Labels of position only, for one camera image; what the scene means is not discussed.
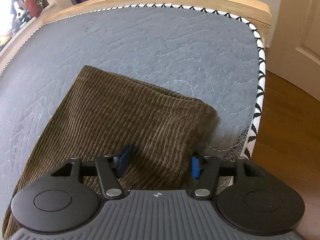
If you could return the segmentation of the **wooden bed frame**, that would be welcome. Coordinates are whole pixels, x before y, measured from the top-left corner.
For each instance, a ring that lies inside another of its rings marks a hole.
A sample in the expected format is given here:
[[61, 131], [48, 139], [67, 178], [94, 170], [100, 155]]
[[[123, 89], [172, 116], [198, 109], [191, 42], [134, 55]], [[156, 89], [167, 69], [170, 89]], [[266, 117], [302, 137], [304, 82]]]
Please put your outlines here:
[[257, 0], [89, 0], [63, 10], [58, 10], [56, 5], [51, 4], [43, 10], [39, 18], [34, 18], [29, 21], [28, 25], [20, 30], [1, 51], [1, 73], [4, 72], [21, 46], [29, 40], [33, 33], [47, 23], [74, 15], [105, 10], [107, 8], [122, 7], [129, 4], [153, 5], [164, 3], [174, 4], [176, 6], [191, 5], [196, 9], [209, 8], [244, 17], [258, 28], [263, 41], [267, 39], [271, 29], [272, 15], [270, 8], [266, 3]]

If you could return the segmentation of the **pile of plush toys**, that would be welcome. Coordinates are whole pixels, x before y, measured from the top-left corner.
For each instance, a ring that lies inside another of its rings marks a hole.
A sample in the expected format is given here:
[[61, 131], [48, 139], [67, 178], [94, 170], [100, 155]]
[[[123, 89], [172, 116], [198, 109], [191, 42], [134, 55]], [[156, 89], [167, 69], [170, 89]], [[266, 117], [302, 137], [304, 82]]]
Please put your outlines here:
[[19, 31], [26, 15], [22, 0], [1, 0], [1, 46]]

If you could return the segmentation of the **brown corduroy pants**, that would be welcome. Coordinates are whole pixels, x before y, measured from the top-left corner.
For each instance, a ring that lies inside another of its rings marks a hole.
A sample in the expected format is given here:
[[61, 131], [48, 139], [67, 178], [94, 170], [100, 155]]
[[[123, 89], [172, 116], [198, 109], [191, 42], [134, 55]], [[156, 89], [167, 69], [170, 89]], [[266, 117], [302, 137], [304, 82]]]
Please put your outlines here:
[[[84, 66], [35, 144], [3, 222], [5, 239], [185, 239], [201, 232], [184, 189], [217, 112], [197, 98]], [[133, 146], [100, 191], [95, 160]]]

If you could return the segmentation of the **cream panelled door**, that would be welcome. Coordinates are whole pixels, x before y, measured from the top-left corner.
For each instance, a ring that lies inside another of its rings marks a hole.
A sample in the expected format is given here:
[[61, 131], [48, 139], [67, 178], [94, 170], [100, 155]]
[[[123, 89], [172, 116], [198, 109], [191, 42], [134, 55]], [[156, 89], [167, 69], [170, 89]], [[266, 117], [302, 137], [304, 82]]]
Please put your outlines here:
[[267, 69], [319, 99], [319, 0], [281, 0]]

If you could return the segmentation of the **grey quilted mattress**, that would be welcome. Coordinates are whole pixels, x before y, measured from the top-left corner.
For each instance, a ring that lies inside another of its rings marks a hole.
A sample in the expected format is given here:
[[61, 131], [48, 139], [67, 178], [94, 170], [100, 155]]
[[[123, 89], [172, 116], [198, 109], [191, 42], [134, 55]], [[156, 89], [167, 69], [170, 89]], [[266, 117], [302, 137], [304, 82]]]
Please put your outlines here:
[[231, 159], [244, 152], [265, 65], [252, 22], [169, 4], [85, 12], [41, 26], [1, 72], [2, 211], [85, 65], [201, 99], [218, 113], [208, 151]]

